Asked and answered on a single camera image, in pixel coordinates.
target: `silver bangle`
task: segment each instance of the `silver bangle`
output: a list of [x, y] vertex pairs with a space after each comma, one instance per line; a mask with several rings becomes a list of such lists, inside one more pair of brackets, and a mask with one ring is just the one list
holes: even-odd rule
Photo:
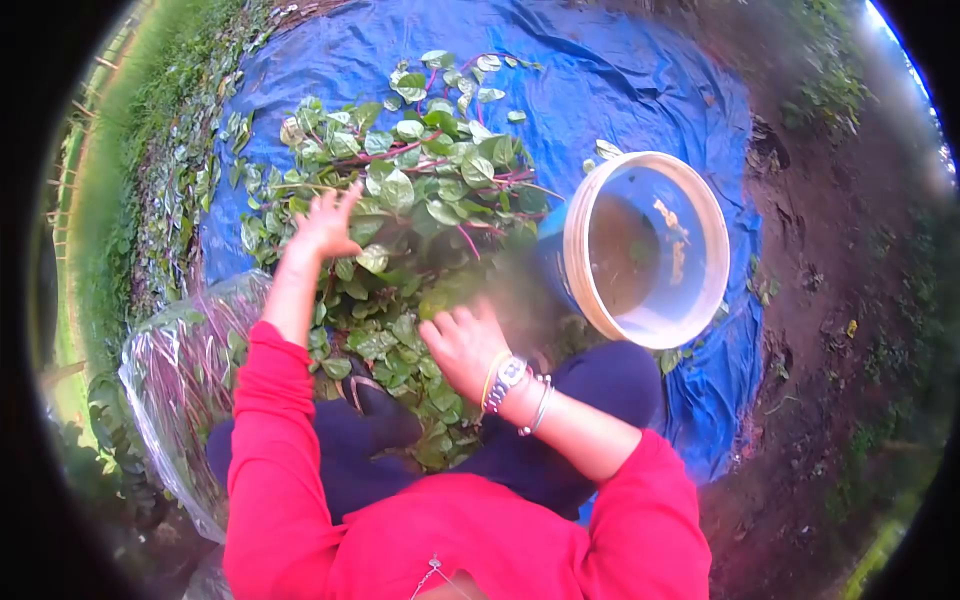
[[527, 425], [525, 427], [519, 427], [516, 433], [518, 436], [526, 437], [530, 434], [537, 431], [537, 428], [540, 427], [540, 422], [543, 420], [543, 414], [546, 413], [546, 405], [550, 401], [550, 397], [553, 395], [553, 386], [550, 385], [550, 375], [546, 375], [543, 378], [538, 377], [539, 381], [542, 381], [546, 384], [543, 388], [543, 396], [540, 397], [540, 406], [537, 407], [537, 416], [533, 420], [532, 425]]

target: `navy pants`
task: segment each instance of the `navy pants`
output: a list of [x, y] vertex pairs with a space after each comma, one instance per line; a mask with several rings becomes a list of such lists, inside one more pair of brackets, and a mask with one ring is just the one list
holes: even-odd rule
[[[560, 392], [636, 427], [645, 427], [663, 403], [660, 368], [646, 350], [629, 342], [574, 356], [552, 378]], [[377, 431], [389, 428], [390, 420], [363, 417], [343, 398], [317, 404], [313, 424], [320, 440], [320, 479], [333, 524], [423, 476], [396, 456], [370, 459], [385, 449], [375, 440], [382, 439]], [[225, 421], [210, 432], [206, 444], [207, 461], [224, 486], [232, 431], [233, 420]], [[497, 415], [483, 418], [481, 435], [483, 446], [453, 472], [486, 477], [571, 520], [596, 491], [560, 453], [534, 436], [519, 437], [516, 427]]]

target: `person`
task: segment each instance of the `person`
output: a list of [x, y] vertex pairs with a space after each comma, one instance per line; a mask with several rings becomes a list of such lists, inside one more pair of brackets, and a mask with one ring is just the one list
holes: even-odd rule
[[[229, 495], [234, 596], [707, 598], [696, 490], [670, 445], [643, 429], [662, 391], [640, 347], [608, 343], [546, 377], [510, 353], [488, 301], [424, 321], [447, 382], [485, 412], [483, 446], [439, 474], [371, 460], [420, 429], [359, 361], [349, 398], [314, 403], [305, 346], [316, 281], [324, 259], [361, 251], [348, 238], [360, 191], [327, 193], [297, 217], [250, 332], [234, 420], [208, 441]], [[595, 491], [585, 529], [571, 519]]]

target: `bracelet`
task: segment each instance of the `bracelet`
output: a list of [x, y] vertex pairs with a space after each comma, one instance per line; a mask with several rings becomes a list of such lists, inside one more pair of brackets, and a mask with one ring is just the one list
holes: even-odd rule
[[546, 406], [550, 402], [550, 398], [553, 397], [553, 386], [550, 385], [550, 375], [546, 375], [543, 379], [538, 377], [538, 379], [546, 384], [543, 388], [543, 396], [540, 397], [540, 406], [537, 407], [537, 416], [532, 421], [533, 424], [520, 427], [516, 431], [521, 438], [537, 431], [537, 428], [540, 427], [540, 422], [543, 421], [543, 415], [546, 413]]
[[483, 384], [483, 395], [480, 396], [480, 411], [483, 413], [487, 412], [487, 394], [490, 393], [490, 384], [493, 374], [500, 367], [500, 363], [503, 361], [503, 359], [510, 356], [510, 354], [511, 353], [509, 350], [503, 350], [494, 356], [493, 360], [490, 362], [490, 368], [487, 370], [487, 380]]

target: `clear plastic wrap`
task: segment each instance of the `clear plastic wrap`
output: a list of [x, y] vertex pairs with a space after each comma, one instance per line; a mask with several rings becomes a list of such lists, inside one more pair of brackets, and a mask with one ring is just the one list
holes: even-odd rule
[[272, 280], [259, 270], [157, 313], [123, 348], [120, 379], [163, 485], [209, 540], [226, 540], [227, 492], [206, 463], [210, 429], [229, 418], [237, 369]]
[[214, 548], [197, 565], [182, 600], [233, 600], [233, 592], [224, 575], [223, 545]]

